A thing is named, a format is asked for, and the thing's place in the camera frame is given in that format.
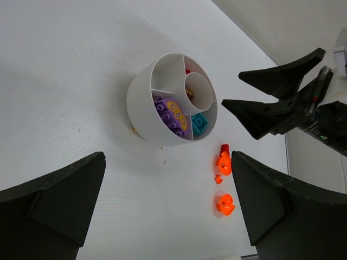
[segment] white table surface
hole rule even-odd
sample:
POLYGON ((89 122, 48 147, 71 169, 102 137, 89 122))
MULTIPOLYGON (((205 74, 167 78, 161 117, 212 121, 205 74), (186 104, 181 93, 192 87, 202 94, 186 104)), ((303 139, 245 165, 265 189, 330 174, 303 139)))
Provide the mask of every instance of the white table surface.
POLYGON ((285 139, 251 138, 219 105, 205 140, 160 147, 132 133, 125 96, 136 73, 166 53, 207 72, 223 98, 270 102, 242 70, 274 63, 209 0, 2 0, 0 190, 94 151, 107 168, 77 259, 207 259, 255 253, 232 176, 213 180, 220 145, 287 172, 285 139), (213 212, 216 194, 237 205, 213 212))

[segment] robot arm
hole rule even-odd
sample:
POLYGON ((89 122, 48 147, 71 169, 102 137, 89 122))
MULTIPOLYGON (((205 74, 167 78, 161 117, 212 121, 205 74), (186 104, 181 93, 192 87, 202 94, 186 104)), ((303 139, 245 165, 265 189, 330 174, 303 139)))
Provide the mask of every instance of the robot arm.
POLYGON ((239 74, 242 81, 278 98, 277 103, 223 100, 222 105, 255 139, 298 127, 347 157, 347 28, 340 32, 334 49, 336 68, 324 66, 298 91, 303 77, 324 55, 319 48, 283 66, 239 74))

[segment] orange plastic piece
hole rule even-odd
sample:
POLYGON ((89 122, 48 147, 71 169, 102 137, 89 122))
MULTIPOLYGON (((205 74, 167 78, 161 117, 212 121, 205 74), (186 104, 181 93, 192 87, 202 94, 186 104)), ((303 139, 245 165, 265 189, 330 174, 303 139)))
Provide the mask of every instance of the orange plastic piece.
POLYGON ((216 165, 219 167, 223 175, 230 175, 232 172, 232 159, 227 152, 222 152, 220 158, 217 159, 216 165))
POLYGON ((228 216, 233 213, 236 206, 234 205, 233 197, 230 194, 224 194, 219 203, 216 204, 217 210, 228 216))
POLYGON ((221 177, 219 174, 216 175, 216 177, 215 177, 215 182, 216 182, 217 184, 220 184, 220 183, 223 182, 223 179, 222 179, 222 177, 221 177))

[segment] red lego piece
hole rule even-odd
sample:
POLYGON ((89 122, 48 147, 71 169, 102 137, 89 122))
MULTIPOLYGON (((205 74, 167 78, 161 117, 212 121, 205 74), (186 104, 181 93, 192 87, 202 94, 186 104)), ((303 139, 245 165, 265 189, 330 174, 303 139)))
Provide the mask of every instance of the red lego piece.
POLYGON ((227 154, 230 156, 229 145, 227 145, 227 144, 222 145, 221 152, 219 153, 220 157, 222 157, 223 152, 227 152, 227 154))

